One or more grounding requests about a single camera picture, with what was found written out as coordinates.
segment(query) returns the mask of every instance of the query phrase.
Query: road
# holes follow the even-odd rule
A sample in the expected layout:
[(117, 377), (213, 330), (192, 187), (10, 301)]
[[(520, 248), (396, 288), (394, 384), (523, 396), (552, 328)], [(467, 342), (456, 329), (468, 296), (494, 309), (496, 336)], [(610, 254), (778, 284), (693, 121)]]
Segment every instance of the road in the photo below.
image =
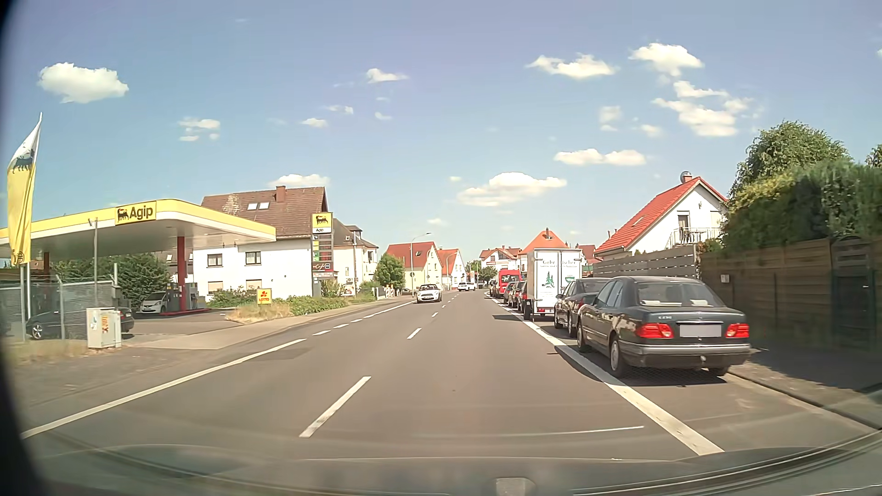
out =
[(676, 460), (815, 447), (869, 427), (707, 372), (611, 378), (550, 322), (484, 295), (365, 309), (22, 413), (32, 453), (195, 445), (286, 459)]

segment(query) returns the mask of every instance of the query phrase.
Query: gas station canopy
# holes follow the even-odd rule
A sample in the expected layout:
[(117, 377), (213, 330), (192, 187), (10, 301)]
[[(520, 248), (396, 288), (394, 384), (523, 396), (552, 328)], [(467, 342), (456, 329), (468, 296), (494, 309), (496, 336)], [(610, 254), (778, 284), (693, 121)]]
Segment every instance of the gas station canopy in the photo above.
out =
[[(53, 260), (92, 258), (95, 219), (100, 257), (172, 250), (178, 237), (194, 250), (276, 240), (272, 226), (179, 199), (157, 199), (33, 222), (31, 257), (48, 252)], [(10, 256), (9, 229), (2, 228), (0, 258)]]

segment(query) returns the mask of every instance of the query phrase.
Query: red pillar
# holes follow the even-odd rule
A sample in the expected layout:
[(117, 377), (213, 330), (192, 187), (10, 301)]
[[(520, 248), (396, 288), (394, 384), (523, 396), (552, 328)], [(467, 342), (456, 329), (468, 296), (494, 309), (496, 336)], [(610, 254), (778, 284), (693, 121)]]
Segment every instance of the red pillar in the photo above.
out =
[(184, 253), (184, 238), (177, 237), (177, 286), (181, 290), (181, 310), (187, 310), (187, 255)]

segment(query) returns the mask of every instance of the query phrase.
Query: car taillight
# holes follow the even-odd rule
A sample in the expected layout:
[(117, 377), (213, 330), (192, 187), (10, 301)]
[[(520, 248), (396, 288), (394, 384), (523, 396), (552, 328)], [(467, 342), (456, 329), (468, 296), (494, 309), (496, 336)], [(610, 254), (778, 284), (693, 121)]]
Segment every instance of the car taillight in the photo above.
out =
[(641, 324), (640, 327), (637, 327), (637, 330), (634, 331), (634, 334), (638, 337), (650, 339), (669, 339), (674, 337), (674, 331), (671, 330), (668, 324), (656, 324), (654, 322)]
[(726, 337), (751, 337), (751, 327), (747, 324), (729, 324)]

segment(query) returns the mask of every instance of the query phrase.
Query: balcony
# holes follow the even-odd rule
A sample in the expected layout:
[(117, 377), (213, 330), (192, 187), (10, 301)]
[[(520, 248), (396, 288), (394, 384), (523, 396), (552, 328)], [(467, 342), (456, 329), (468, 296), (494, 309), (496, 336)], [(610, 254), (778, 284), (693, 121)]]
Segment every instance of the balcony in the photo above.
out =
[(720, 237), (720, 228), (684, 228), (674, 229), (668, 236), (665, 250), (684, 244), (704, 243), (708, 239)]

